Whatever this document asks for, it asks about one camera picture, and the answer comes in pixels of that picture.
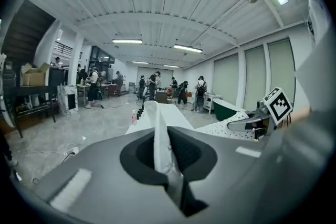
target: gray floor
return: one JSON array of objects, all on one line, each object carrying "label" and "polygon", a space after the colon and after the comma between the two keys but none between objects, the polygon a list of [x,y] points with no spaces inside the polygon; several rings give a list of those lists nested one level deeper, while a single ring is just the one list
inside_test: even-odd
[{"label": "gray floor", "polygon": [[[82,150],[97,141],[125,134],[131,124],[132,110],[140,108],[136,100],[135,94],[110,98],[103,101],[106,109],[80,107],[78,115],[58,116],[56,123],[51,118],[45,119],[24,130],[24,138],[17,131],[8,134],[13,156],[19,161],[17,171],[22,183],[34,189],[33,179],[58,166],[65,158],[64,152],[75,146]],[[187,104],[180,110],[194,128],[217,122],[214,114],[192,112],[191,108]]]}]

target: ceiling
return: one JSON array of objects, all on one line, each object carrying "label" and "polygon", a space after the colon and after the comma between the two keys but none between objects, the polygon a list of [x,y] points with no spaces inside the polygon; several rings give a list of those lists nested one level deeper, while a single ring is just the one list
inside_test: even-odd
[{"label": "ceiling", "polygon": [[[41,0],[117,59],[188,67],[308,15],[308,0]],[[138,38],[143,45],[112,39]],[[174,49],[201,48],[202,54]]]}]

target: cardboard box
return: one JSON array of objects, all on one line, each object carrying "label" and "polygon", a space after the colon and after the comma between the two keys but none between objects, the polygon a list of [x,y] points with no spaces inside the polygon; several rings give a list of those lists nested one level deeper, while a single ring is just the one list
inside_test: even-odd
[{"label": "cardboard box", "polygon": [[22,68],[23,86],[44,86],[46,72],[50,65],[43,63],[39,68],[32,68],[30,64],[25,64]]}]

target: bottle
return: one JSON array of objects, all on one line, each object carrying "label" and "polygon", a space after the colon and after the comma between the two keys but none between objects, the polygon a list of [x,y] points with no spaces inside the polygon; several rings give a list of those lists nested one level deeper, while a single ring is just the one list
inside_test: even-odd
[{"label": "bottle", "polygon": [[136,125],[136,121],[137,120],[137,117],[136,117],[136,110],[133,109],[132,110],[132,125]]}]

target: white perforated panel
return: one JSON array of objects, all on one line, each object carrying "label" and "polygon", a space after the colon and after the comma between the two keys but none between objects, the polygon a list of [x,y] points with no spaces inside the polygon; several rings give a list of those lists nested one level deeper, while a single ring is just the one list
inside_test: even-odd
[{"label": "white perforated panel", "polygon": [[244,112],[237,112],[236,115],[228,118],[227,120],[223,120],[220,122],[216,122],[204,127],[200,127],[195,129],[198,132],[216,135],[225,138],[232,138],[232,139],[241,139],[241,140],[254,140],[254,135],[252,131],[249,132],[235,132],[231,131],[227,128],[227,124],[232,121],[240,121],[248,119],[248,115]]}]

